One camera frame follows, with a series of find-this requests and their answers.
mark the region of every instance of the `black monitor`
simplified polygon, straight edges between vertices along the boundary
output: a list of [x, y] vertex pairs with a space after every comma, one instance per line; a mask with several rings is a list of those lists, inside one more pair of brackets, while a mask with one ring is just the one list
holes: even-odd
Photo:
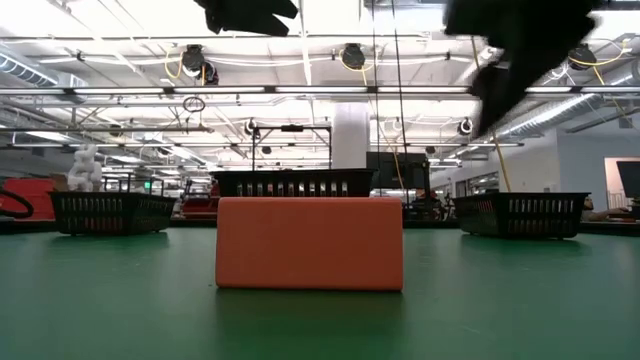
[[640, 161], [618, 161], [622, 187], [628, 198], [640, 197]]
[[[425, 189], [429, 191], [429, 162], [424, 153], [397, 154], [398, 167], [405, 189]], [[367, 169], [377, 170], [371, 185], [381, 189], [400, 189], [398, 170], [393, 153], [367, 152]]]

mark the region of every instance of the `fluorescent light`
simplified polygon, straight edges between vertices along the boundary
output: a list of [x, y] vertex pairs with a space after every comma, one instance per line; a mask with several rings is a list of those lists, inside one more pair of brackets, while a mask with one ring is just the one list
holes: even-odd
[[432, 169], [457, 169], [457, 168], [461, 168], [462, 166], [459, 165], [433, 165], [430, 166], [430, 168]]
[[366, 93], [366, 86], [278, 86], [277, 93]]
[[64, 95], [62, 89], [0, 89], [0, 95]]
[[176, 86], [176, 84], [174, 84], [174, 82], [173, 82], [173, 81], [171, 81], [171, 80], [169, 80], [169, 79], [167, 79], [167, 78], [162, 78], [162, 79], [160, 79], [160, 81], [161, 81], [161, 82], [163, 82], [163, 83], [167, 83], [167, 84], [169, 84], [169, 85], [171, 85], [171, 86], [173, 86], [173, 87], [175, 87], [175, 86]]
[[56, 148], [56, 147], [62, 147], [62, 144], [12, 144], [11, 146], [13, 147], [20, 147], [20, 148]]
[[257, 86], [217, 86], [217, 87], [182, 87], [175, 88], [176, 94], [237, 94], [263, 93], [264, 87]]
[[166, 175], [180, 175], [178, 170], [160, 170], [160, 172]]
[[93, 88], [93, 89], [75, 89], [78, 95], [110, 95], [110, 94], [163, 94], [162, 88]]
[[140, 160], [136, 157], [133, 156], [110, 156], [112, 159], [114, 160], [118, 160], [118, 161], [122, 161], [122, 162], [127, 162], [127, 163], [132, 163], [132, 164], [136, 164], [136, 163], [143, 163], [144, 160]]
[[35, 137], [39, 137], [42, 139], [47, 139], [47, 140], [53, 140], [53, 141], [69, 141], [71, 140], [70, 137], [59, 134], [59, 133], [54, 133], [54, 132], [46, 132], [46, 131], [29, 131], [27, 132], [27, 134], [31, 135], [31, 136], [35, 136]]
[[441, 163], [441, 162], [455, 162], [455, 163], [459, 163], [461, 160], [458, 159], [453, 159], [453, 158], [449, 158], [449, 159], [429, 159], [429, 163]]
[[[523, 143], [499, 143], [498, 145], [500, 145], [500, 147], [520, 147], [520, 146], [524, 146]], [[469, 146], [473, 146], [475, 148], [479, 148], [479, 147], [496, 147], [496, 144], [493, 143], [487, 143], [487, 144], [469, 144]]]
[[638, 93], [638, 86], [588, 86], [583, 87], [585, 93]]
[[571, 91], [570, 86], [536, 86], [527, 89], [529, 93], [563, 93]]
[[[380, 86], [379, 92], [382, 93], [399, 93], [400, 88], [397, 86]], [[417, 93], [417, 94], [466, 94], [468, 88], [465, 86], [403, 86], [403, 93]]]
[[[416, 193], [415, 190], [408, 190], [408, 191], [409, 191], [409, 195]], [[402, 190], [386, 190], [384, 193], [388, 195], [404, 195], [405, 194], [405, 192]]]
[[[460, 146], [464, 146], [466, 144], [456, 144], [456, 143], [421, 143], [421, 142], [414, 142], [414, 141], [407, 141], [407, 143], [411, 144], [411, 146], [433, 146], [433, 147], [460, 147]], [[391, 146], [404, 146], [404, 144], [391, 144]]]
[[104, 174], [133, 174], [133, 169], [110, 169], [104, 168], [102, 169]]
[[[86, 144], [67, 144], [70, 147], [80, 147]], [[118, 144], [95, 144], [96, 147], [118, 147]]]

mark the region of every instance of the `black plastic basket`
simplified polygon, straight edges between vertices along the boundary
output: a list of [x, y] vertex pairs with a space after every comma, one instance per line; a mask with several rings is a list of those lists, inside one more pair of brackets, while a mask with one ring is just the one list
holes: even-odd
[[176, 199], [138, 193], [51, 192], [63, 234], [130, 235], [164, 230]]
[[220, 196], [368, 197], [374, 170], [221, 171]]
[[492, 193], [453, 199], [463, 231], [498, 237], [571, 238], [588, 193]]

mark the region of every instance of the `cable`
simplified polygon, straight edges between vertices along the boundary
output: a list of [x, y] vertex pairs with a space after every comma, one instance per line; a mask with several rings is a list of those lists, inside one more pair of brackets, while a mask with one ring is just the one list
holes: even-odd
[[[352, 71], [358, 71], [362, 73], [362, 80], [364, 81], [364, 86], [369, 86], [367, 83], [367, 76], [365, 74], [366, 70], [352, 70]], [[377, 86], [377, 81], [378, 81], [378, 71], [377, 68], [376, 70], [374, 70], [374, 78], [375, 78], [375, 82], [376, 82], [376, 86]], [[371, 104], [371, 101], [369, 101], [369, 106], [371, 107], [371, 110], [373, 109], [373, 105]], [[393, 152], [393, 160], [396, 163], [396, 172], [398, 173], [398, 180], [400, 182], [400, 189], [402, 189], [402, 191], [404, 191], [404, 182], [402, 181], [402, 175], [400, 172], [400, 163], [398, 162], [398, 153], [397, 150], [394, 146], [391, 146], [391, 142], [389, 141], [389, 139], [387, 138], [387, 135], [384, 133], [384, 130], [382, 129], [382, 127], [380, 126], [380, 118], [378, 117], [378, 99], [377, 99], [377, 94], [376, 94], [376, 123], [378, 124], [378, 162], [380, 161], [380, 134], [382, 134], [382, 137], [384, 137], [385, 142], [387, 143], [387, 146], [391, 149], [391, 151]]]
[[[473, 48], [473, 58], [475, 59], [476, 66], [478, 70], [480, 70], [480, 61], [478, 61], [478, 49], [476, 48], [476, 39], [475, 37], [471, 37], [471, 47]], [[496, 150], [498, 151], [498, 158], [500, 159], [500, 167], [502, 168], [502, 175], [504, 176], [504, 183], [507, 186], [507, 192], [511, 192], [511, 183], [509, 182], [509, 174], [507, 172], [507, 165], [504, 162], [504, 157], [502, 156], [502, 149], [500, 149], [500, 143], [498, 142], [498, 137], [496, 136], [495, 130], [493, 131], [493, 142], [496, 144]]]
[[0, 189], [0, 195], [11, 198], [26, 208], [26, 211], [24, 212], [13, 212], [9, 210], [2, 210], [0, 208], [0, 216], [8, 216], [14, 219], [26, 219], [33, 216], [33, 205], [31, 205], [31, 203], [27, 201], [25, 198], [23, 198], [22, 196], [19, 196], [18, 194], [14, 194], [12, 192], [9, 192], [7, 190], [2, 190], [2, 189]]
[[620, 58], [622, 57], [622, 55], [625, 54], [625, 49], [627, 48], [627, 41], [623, 41], [622, 42], [622, 49], [620, 49], [620, 54], [618, 54], [618, 56], [614, 57], [613, 59], [607, 60], [607, 61], [603, 61], [603, 62], [599, 62], [599, 63], [589, 63], [589, 62], [584, 62], [584, 61], [580, 61], [580, 60], [576, 60], [572, 57], [569, 57], [569, 60], [573, 61], [576, 64], [580, 64], [580, 65], [585, 65], [585, 66], [602, 66], [602, 65], [607, 65], [607, 64], [611, 64], [614, 61], [618, 61], [620, 60]]
[[169, 63], [166, 62], [166, 60], [169, 59], [169, 54], [170, 52], [167, 51], [167, 57], [165, 58], [165, 63], [164, 63], [164, 70], [167, 72], [167, 75], [169, 75], [169, 77], [173, 79], [177, 79], [180, 77], [180, 74], [182, 74], [182, 57], [184, 56], [184, 52], [180, 53], [180, 64], [178, 65], [178, 75], [173, 75], [171, 71], [169, 71]]
[[[400, 45], [398, 44], [398, 26], [397, 26], [397, 22], [396, 22], [396, 5], [395, 5], [395, 1], [391, 1], [391, 13], [393, 15], [393, 38], [394, 41], [396, 43], [396, 60], [398, 61], [398, 95], [400, 96], [400, 121], [402, 122], [402, 143], [404, 145], [404, 163], [403, 168], [406, 169], [407, 167], [407, 162], [408, 162], [408, 152], [409, 149], [407, 148], [407, 133], [406, 133], [406, 129], [404, 126], [404, 99], [402, 96], [402, 73], [401, 73], [401, 68], [400, 68]], [[406, 200], [407, 200], [407, 204], [409, 203], [409, 190], [405, 191], [405, 195], [406, 195]]]

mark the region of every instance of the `red object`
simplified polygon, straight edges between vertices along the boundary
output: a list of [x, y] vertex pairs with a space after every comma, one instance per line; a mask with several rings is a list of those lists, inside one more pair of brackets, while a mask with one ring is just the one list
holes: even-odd
[[208, 199], [187, 197], [182, 205], [182, 216], [185, 219], [215, 219], [218, 215], [218, 202], [220, 201], [220, 186], [217, 182], [211, 186], [209, 195]]
[[[27, 219], [16, 219], [16, 221], [55, 220], [53, 205], [49, 197], [49, 192], [53, 191], [53, 180], [12, 178], [4, 182], [3, 188], [25, 198], [33, 205], [33, 216]], [[0, 204], [5, 210], [24, 211], [24, 206], [5, 196], [0, 196]]]
[[400, 199], [220, 201], [219, 287], [402, 290], [402, 256]]

